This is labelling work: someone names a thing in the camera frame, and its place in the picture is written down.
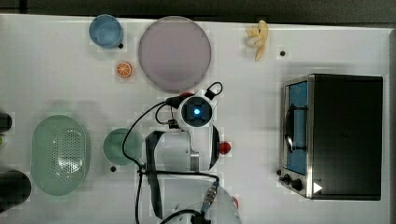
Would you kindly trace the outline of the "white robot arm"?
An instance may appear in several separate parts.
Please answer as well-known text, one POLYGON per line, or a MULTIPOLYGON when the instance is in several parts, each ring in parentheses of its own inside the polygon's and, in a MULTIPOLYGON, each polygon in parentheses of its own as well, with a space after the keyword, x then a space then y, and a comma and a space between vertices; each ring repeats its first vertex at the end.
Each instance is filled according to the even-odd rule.
POLYGON ((145 139, 152 211, 161 224, 242 224, 238 207, 210 170, 220 155, 214 93, 171 97, 166 131, 145 139))

